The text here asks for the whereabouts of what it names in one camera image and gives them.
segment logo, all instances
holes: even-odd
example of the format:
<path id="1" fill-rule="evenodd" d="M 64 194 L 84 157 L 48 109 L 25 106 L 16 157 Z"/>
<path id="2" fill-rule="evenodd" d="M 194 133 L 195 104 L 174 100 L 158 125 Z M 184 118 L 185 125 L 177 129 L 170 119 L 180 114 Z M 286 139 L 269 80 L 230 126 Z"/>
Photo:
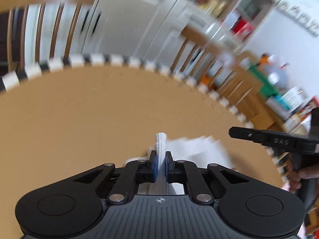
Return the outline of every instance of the logo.
<path id="1" fill-rule="evenodd" d="M 283 139 L 279 140 L 279 138 L 275 138 L 274 143 L 275 144 L 282 144 L 282 145 L 287 146 L 289 144 L 289 140 L 287 139 L 287 140 L 284 141 Z"/>
<path id="2" fill-rule="evenodd" d="M 163 198 L 158 198 L 156 201 L 159 202 L 160 204 L 162 204 L 162 203 L 165 201 L 165 199 L 163 199 Z"/>

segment green object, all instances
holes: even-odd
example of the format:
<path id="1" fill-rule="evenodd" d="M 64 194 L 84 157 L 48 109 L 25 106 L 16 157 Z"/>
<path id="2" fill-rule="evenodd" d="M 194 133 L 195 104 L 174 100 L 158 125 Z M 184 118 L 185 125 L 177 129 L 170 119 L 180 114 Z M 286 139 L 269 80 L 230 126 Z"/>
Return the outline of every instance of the green object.
<path id="1" fill-rule="evenodd" d="M 260 89 L 260 93 L 266 97 L 266 99 L 270 98 L 271 96 L 280 96 L 279 92 L 277 91 L 277 89 L 269 83 L 268 79 L 261 73 L 258 71 L 258 67 L 256 65 L 252 65 L 248 71 L 250 71 L 258 80 L 260 80 L 262 82 L 262 84 L 264 85 L 261 89 Z"/>

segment chair backrest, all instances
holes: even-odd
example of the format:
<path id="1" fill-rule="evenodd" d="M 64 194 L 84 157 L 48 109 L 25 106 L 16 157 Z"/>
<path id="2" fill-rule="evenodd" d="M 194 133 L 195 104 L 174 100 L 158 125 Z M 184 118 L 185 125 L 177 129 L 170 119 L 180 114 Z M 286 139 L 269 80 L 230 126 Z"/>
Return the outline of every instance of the chair backrest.
<path id="1" fill-rule="evenodd" d="M 232 70 L 232 77 L 217 89 L 218 93 L 235 105 L 255 128 L 270 128 L 275 119 L 269 114 L 265 102 L 259 96 L 262 83 L 236 64 Z"/>
<path id="2" fill-rule="evenodd" d="M 174 71 L 178 62 L 181 59 L 181 56 L 185 50 L 185 47 L 187 46 L 187 44 L 189 42 L 191 42 L 191 43 L 194 43 L 194 46 L 193 46 L 192 50 L 190 51 L 190 53 L 188 54 L 186 60 L 184 61 L 183 65 L 180 69 L 180 72 L 183 72 L 185 70 L 186 66 L 189 64 L 190 60 L 192 59 L 192 56 L 194 55 L 194 53 L 197 49 L 202 50 L 202 55 L 200 56 L 197 63 L 195 64 L 195 66 L 193 67 L 191 72 L 189 73 L 190 76 L 194 75 L 194 73 L 199 68 L 200 64 L 202 63 L 202 61 L 206 55 L 208 55 L 208 54 L 213 55 L 213 59 L 205 66 L 204 71 L 199 76 L 199 80 L 200 80 L 207 73 L 209 68 L 213 65 L 214 61 L 216 60 L 216 57 L 223 51 L 223 49 L 219 48 L 215 44 L 210 43 L 204 35 L 202 35 L 201 33 L 192 29 L 189 26 L 186 26 L 182 30 L 181 36 L 185 38 L 185 41 L 184 41 L 183 45 L 181 46 L 180 50 L 178 51 L 177 56 L 175 57 L 173 64 L 171 65 L 171 71 Z"/>
<path id="3" fill-rule="evenodd" d="M 43 16 L 44 16 L 46 3 L 57 3 L 60 5 L 57 12 L 53 34 L 52 34 L 50 57 L 54 56 L 56 38 L 57 38 L 58 30 L 59 30 L 59 25 L 60 25 L 60 20 L 61 20 L 64 4 L 65 3 L 77 4 L 73 18 L 72 18 L 70 31 L 69 31 L 66 46 L 65 46 L 64 57 L 68 57 L 71 43 L 72 43 L 73 34 L 74 34 L 74 29 L 79 17 L 80 9 L 82 5 L 92 5 L 94 1 L 95 0 L 0 0 L 0 13 L 9 11 L 8 29 L 7 29 L 7 59 L 8 59 L 9 71 L 14 70 L 15 68 L 13 64 L 13 60 L 12 60 L 12 19 L 13 19 L 14 9 L 24 8 L 24 13 L 22 18 L 22 28 L 21 28 L 21 41 L 20 41 L 20 66 L 23 68 L 25 64 L 25 57 L 24 57 L 25 34 L 26 34 L 26 24 L 27 24 L 27 15 L 28 15 L 29 5 L 41 4 L 39 20 L 37 25 L 37 32 L 36 32 L 36 45 L 35 45 L 35 61 L 38 62 L 40 58 L 40 39 L 41 39 L 41 30 L 42 30 Z"/>

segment black and white checkered border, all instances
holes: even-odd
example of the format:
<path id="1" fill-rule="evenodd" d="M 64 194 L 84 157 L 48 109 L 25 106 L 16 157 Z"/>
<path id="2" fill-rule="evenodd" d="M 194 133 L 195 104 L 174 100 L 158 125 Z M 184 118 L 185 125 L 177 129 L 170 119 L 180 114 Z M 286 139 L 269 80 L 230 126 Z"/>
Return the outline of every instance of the black and white checkered border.
<path id="1" fill-rule="evenodd" d="M 207 94 L 212 100 L 217 101 L 220 105 L 228 109 L 230 113 L 235 115 L 237 119 L 245 125 L 246 128 L 253 128 L 254 125 L 247 120 L 246 116 L 238 111 L 237 107 L 231 105 L 229 101 L 221 97 L 218 92 L 212 90 L 209 91 L 208 87 L 202 83 L 198 84 L 197 80 L 192 77 L 183 79 L 183 75 L 180 73 L 172 73 L 170 67 L 155 63 L 153 61 L 141 60 L 135 57 L 124 57 L 121 55 L 103 55 L 103 54 L 91 54 L 91 55 L 70 55 L 68 59 L 53 58 L 45 62 L 34 63 L 27 65 L 23 70 L 11 71 L 0 78 L 0 92 L 9 91 L 16 86 L 20 85 L 22 80 L 31 80 L 42 75 L 43 72 L 56 72 L 63 69 L 78 68 L 78 67 L 101 67 L 105 63 L 110 63 L 113 67 L 129 67 L 129 68 L 142 68 L 145 71 L 157 72 L 163 76 L 170 76 L 174 80 L 185 83 L 191 88 L 196 88 L 199 92 Z M 267 152 L 270 156 L 273 155 L 272 149 L 267 148 Z M 284 172 L 280 167 L 278 171 L 283 175 Z"/>
<path id="2" fill-rule="evenodd" d="M 281 178 L 283 182 L 288 180 L 288 169 L 287 163 L 290 161 L 290 153 L 282 153 L 277 152 L 275 153 L 274 150 L 270 147 L 267 147 L 267 153 L 272 158 L 272 162 L 277 166 L 278 172 L 281 174 Z"/>

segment finger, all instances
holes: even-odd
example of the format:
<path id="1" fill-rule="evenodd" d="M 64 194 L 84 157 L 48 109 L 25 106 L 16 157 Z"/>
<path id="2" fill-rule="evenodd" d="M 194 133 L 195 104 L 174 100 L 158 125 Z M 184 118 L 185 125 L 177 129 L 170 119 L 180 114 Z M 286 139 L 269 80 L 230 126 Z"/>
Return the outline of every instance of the finger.
<path id="1" fill-rule="evenodd" d="M 298 174 L 302 179 L 319 178 L 319 164 L 301 169 Z"/>
<path id="2" fill-rule="evenodd" d="M 294 181 L 290 181 L 290 188 L 298 190 L 301 188 L 301 183 L 300 182 L 294 182 Z"/>
<path id="3" fill-rule="evenodd" d="M 292 171 L 293 171 L 293 164 L 292 164 L 292 162 L 289 162 L 289 163 L 287 164 L 286 168 L 287 168 L 287 171 L 288 171 L 288 172 L 292 172 Z"/>
<path id="4" fill-rule="evenodd" d="M 288 179 L 290 181 L 294 181 L 294 182 L 299 182 L 300 181 L 300 177 L 299 177 L 298 173 L 295 172 L 295 171 L 292 171 L 292 172 L 290 172 L 288 174 Z"/>

